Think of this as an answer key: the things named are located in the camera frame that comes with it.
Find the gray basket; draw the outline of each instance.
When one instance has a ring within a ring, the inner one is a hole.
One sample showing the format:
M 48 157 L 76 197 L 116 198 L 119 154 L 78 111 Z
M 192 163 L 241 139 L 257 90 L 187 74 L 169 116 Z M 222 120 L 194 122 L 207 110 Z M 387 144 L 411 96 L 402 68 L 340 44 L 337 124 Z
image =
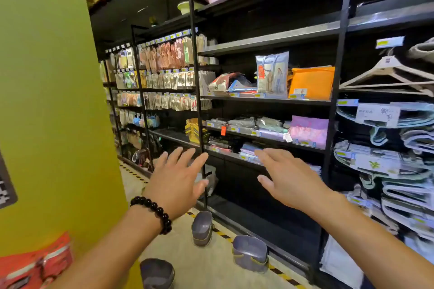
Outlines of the gray basket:
M 148 258 L 140 263 L 144 289 L 170 289 L 175 280 L 172 264 L 162 259 Z
M 209 244 L 213 234 L 213 215 L 209 211 L 201 211 L 196 215 L 191 225 L 191 234 L 196 246 Z
M 233 242 L 232 254 L 238 266 L 254 272 L 268 270 L 267 245 L 248 235 L 237 235 Z

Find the orange storage pouch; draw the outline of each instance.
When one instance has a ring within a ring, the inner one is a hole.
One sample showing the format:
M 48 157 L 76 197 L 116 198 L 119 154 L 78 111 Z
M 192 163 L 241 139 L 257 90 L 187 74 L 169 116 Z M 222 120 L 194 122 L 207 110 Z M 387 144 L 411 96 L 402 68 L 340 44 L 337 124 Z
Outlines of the orange storage pouch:
M 335 67 L 293 68 L 290 93 L 303 94 L 308 100 L 329 100 Z

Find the orange tag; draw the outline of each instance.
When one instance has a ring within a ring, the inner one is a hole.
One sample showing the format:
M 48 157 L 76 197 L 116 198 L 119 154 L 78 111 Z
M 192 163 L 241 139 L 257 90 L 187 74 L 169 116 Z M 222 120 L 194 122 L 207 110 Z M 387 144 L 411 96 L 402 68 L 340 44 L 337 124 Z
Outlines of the orange tag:
M 264 67 L 262 65 L 258 66 L 258 78 L 259 79 L 265 79 L 265 71 L 264 71 Z

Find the bracelet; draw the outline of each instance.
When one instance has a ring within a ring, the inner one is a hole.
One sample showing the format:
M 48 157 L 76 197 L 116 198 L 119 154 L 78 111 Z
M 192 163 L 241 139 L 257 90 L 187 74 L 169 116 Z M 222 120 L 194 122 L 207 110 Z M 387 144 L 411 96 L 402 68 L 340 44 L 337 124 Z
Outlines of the bracelet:
M 134 206 L 135 204 L 141 204 L 142 206 L 150 208 L 161 219 L 163 229 L 160 234 L 166 235 L 172 231 L 172 221 L 169 219 L 169 215 L 167 215 L 163 208 L 159 207 L 156 202 L 152 202 L 151 199 L 145 197 L 135 197 L 131 199 L 131 206 Z

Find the person's left hand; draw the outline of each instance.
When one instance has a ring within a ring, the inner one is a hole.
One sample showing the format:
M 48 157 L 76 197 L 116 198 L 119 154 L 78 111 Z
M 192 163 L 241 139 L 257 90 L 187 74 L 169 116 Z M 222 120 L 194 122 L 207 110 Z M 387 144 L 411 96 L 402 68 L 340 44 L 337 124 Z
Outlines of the person's left hand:
M 169 157 L 167 152 L 163 152 L 156 160 L 154 173 L 142 193 L 162 207 L 172 221 L 193 207 L 208 185 L 207 179 L 194 183 L 208 159 L 207 153 L 202 153 L 191 166 L 187 166 L 195 151 L 191 148 L 182 153 L 182 147 L 178 147 Z

